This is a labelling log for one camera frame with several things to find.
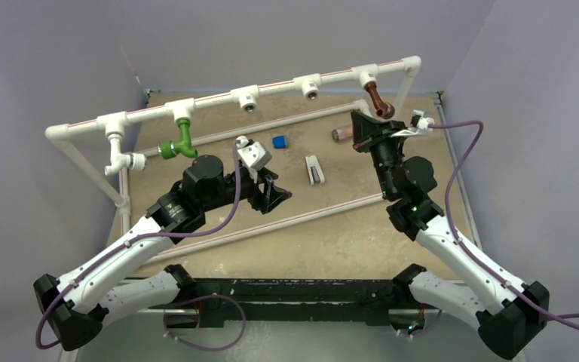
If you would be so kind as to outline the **brown water faucet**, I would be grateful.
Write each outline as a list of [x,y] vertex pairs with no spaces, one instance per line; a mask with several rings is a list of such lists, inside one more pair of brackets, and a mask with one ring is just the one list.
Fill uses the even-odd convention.
[[388,120],[394,116],[395,114],[394,106],[381,98],[375,81],[366,83],[363,86],[363,88],[368,93],[374,106],[375,114],[379,118]]

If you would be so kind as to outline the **white PVC pipe frame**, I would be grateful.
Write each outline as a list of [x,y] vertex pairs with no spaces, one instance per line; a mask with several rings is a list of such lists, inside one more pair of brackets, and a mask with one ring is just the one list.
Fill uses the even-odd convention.
[[[45,136],[115,202],[118,218],[120,219],[120,230],[127,232],[130,229],[132,217],[132,191],[129,174],[132,171],[142,171],[124,168],[120,173],[112,174],[111,176],[106,176],[104,171],[99,173],[73,144],[72,140],[74,137],[87,133],[102,132],[108,140],[109,134],[118,133],[123,137],[122,146],[126,130],[133,125],[146,122],[153,124],[162,118],[171,118],[176,124],[178,118],[189,118],[191,120],[191,143],[197,150],[217,151],[223,155],[227,152],[229,140],[235,140],[238,136],[251,136],[258,133],[271,135],[273,130],[283,128],[292,131],[293,138],[299,142],[297,150],[286,152],[281,149],[278,151],[282,164],[288,167],[291,174],[295,174],[298,171],[299,156],[308,156],[312,152],[317,153],[317,159],[325,160],[327,169],[336,165],[348,166],[353,164],[350,159],[351,150],[327,142],[322,132],[323,127],[318,123],[324,118],[339,117],[344,112],[349,111],[361,111],[366,115],[375,115],[374,106],[369,95],[364,100],[354,100],[329,108],[290,114],[285,118],[270,121],[262,120],[233,130],[206,133],[199,137],[192,136],[193,121],[197,115],[210,116],[213,120],[216,120],[218,116],[214,114],[214,108],[232,103],[239,105],[240,109],[245,113],[256,112],[258,99],[275,96],[284,98],[287,93],[293,91],[301,92],[306,100],[315,100],[319,97],[322,86],[343,81],[356,81],[362,89],[364,89],[363,86],[366,83],[375,81],[381,98],[394,106],[395,114],[393,117],[395,117],[403,109],[421,64],[422,60],[419,56],[410,56],[392,62],[366,64],[326,74],[301,75],[288,81],[264,85],[254,84],[222,94],[173,100],[161,106],[132,112],[115,112],[100,115],[95,119],[73,124],[53,125],[46,128]],[[147,161],[153,158],[158,164],[163,164],[166,161],[158,154],[158,145],[135,153],[144,154],[147,157]]]

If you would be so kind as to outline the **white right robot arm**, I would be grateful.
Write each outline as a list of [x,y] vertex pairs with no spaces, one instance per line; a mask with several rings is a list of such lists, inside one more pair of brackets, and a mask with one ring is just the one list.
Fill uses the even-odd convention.
[[412,125],[379,121],[361,111],[351,112],[353,148],[367,152],[381,187],[390,201],[386,211],[394,228],[440,258],[462,280],[444,281],[426,268],[411,265],[393,287],[395,301],[404,307],[416,302],[432,305],[463,321],[500,358],[514,359],[547,325],[536,306],[548,308],[546,287],[506,271],[463,235],[429,193],[437,187],[432,163],[426,158],[407,158],[407,137],[429,133],[432,118],[417,111]]

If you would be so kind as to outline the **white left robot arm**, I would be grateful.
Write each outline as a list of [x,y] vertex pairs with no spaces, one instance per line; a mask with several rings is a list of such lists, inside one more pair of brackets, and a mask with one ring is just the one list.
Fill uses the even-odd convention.
[[156,305],[191,305],[193,280],[180,265],[143,282],[124,286],[119,282],[183,239],[225,228],[242,200],[267,214],[291,198],[290,191],[276,186],[278,175],[264,162],[248,164],[240,155],[232,160],[234,172],[225,173],[222,160],[215,155],[196,158],[127,233],[79,267],[58,277],[39,277],[33,284],[42,313],[35,330],[36,348],[60,345],[64,351],[73,351],[135,311]]

